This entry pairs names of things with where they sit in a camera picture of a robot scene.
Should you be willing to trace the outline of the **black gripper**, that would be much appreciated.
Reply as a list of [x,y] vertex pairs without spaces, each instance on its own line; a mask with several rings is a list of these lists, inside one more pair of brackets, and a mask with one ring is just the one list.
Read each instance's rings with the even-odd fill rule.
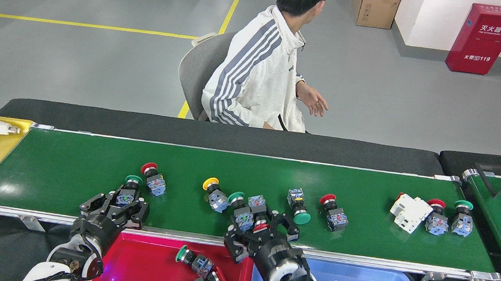
[[127,206],[126,216],[114,218],[111,207],[115,194],[100,193],[81,204],[81,213],[71,226],[70,238],[84,229],[87,238],[93,238],[102,249],[109,249],[124,228],[141,230],[150,213],[144,200],[135,200]]
[[231,224],[224,234],[224,244],[235,263],[247,257],[253,258],[261,275],[271,276],[278,267],[292,261],[295,262],[294,277],[299,277],[305,274],[304,252],[290,246],[288,242],[297,241],[298,238],[299,227],[289,214],[271,212],[269,231],[241,231],[237,225]]

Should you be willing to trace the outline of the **person's left hand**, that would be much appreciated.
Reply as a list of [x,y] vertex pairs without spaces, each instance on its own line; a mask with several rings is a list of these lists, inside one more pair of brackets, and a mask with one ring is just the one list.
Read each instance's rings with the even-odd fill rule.
[[301,80],[295,84],[295,94],[309,110],[310,115],[323,117],[328,110],[325,98],[314,87]]

